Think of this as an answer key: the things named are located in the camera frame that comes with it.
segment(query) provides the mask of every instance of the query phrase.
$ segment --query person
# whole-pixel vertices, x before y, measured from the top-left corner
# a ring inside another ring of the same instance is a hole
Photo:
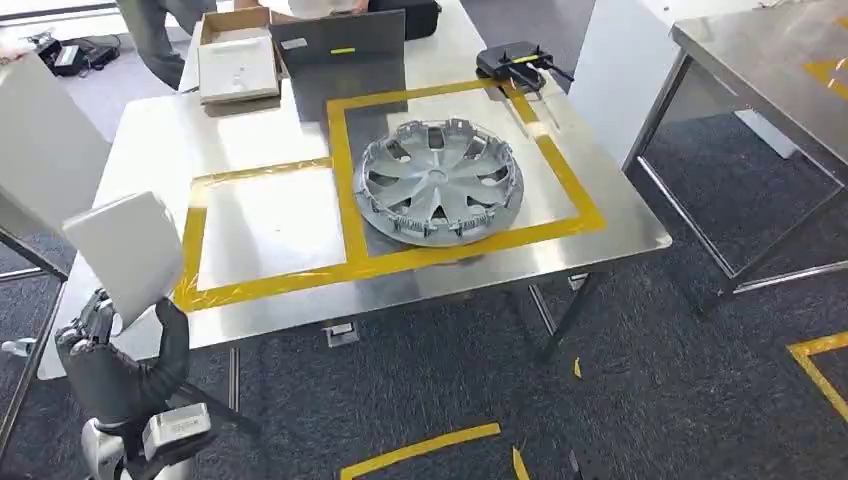
[[[117,3],[141,60],[159,80],[176,90],[185,60],[168,40],[165,14],[173,15],[191,35],[204,13],[217,10],[215,0],[117,0]]]
[[[266,2],[272,10],[273,23],[321,18],[334,13],[363,13],[368,11],[368,0],[288,0]],[[235,8],[260,6],[259,0],[235,0]]]

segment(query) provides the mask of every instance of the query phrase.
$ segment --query robotic hand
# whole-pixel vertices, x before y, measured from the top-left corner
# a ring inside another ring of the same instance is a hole
[[[77,401],[95,418],[83,427],[96,480],[188,478],[191,457],[214,439],[206,405],[171,410],[188,375],[188,320],[170,300],[156,303],[159,358],[140,364],[109,343],[115,310],[97,290],[71,325],[56,333],[59,358]]]

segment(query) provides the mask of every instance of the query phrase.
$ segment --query pants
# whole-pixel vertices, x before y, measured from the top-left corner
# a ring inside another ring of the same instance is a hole
[[[165,14],[170,13],[189,35],[205,12],[217,9],[215,0],[117,0],[136,50],[159,80],[176,90],[185,60],[171,46],[165,32]]]

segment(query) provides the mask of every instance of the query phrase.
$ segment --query cardboard box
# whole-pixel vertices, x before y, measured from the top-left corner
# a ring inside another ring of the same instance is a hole
[[[200,103],[232,102],[280,94],[278,74],[288,72],[271,40],[267,8],[203,16],[198,54]]]

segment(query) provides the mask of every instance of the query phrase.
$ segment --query yellow tape outline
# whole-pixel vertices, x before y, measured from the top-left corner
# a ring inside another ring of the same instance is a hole
[[[842,418],[848,422],[848,403],[839,395],[839,392],[833,388],[833,385],[822,375],[821,371],[816,367],[811,356],[836,350],[839,348],[848,347],[848,332],[837,333],[827,337],[817,338],[807,342],[796,343],[789,345],[786,348],[795,358],[795,361],[801,365],[801,368],[809,375],[813,383],[819,387],[825,397],[830,400],[830,403],[836,408],[836,411],[842,415]]]
[[[452,248],[415,248],[376,257],[368,256],[363,221],[354,199],[353,159],[348,143],[345,112],[356,108],[491,87],[500,87],[506,92],[527,131],[544,131],[543,128],[538,128],[539,118],[524,95],[508,84],[500,84],[493,80],[474,80],[416,90],[377,93],[327,102],[331,158],[216,173],[195,178],[191,186],[192,200],[186,215],[183,235],[184,268],[183,277],[178,283],[175,293],[177,305],[186,312],[192,312],[332,283],[362,280],[453,262],[477,255],[603,229],[605,227],[603,217],[568,166],[554,140],[545,133],[539,133],[534,135],[535,143],[547,160],[548,166],[561,187],[574,204],[577,210],[576,217],[507,230],[469,245]],[[205,196],[210,186],[224,181],[280,174],[301,168],[327,167],[333,169],[335,177],[346,263],[214,287],[203,291],[197,290],[206,224]]]
[[[806,63],[803,67],[818,83],[842,97],[843,100],[848,101],[848,85],[836,81],[836,78],[833,76],[836,70],[848,70],[848,57],[838,60]]]
[[[341,480],[353,480],[356,477],[361,477],[366,473],[371,473],[389,465],[402,462],[404,460],[424,455],[440,448],[456,445],[459,443],[477,440],[479,438],[498,435],[501,433],[501,427],[497,423],[489,423],[480,425],[479,427],[467,428],[458,432],[448,433],[440,437],[431,438],[423,442],[409,445],[408,447],[399,448],[392,452],[384,453],[379,457],[374,457],[370,460],[357,463],[345,467],[341,471]]]

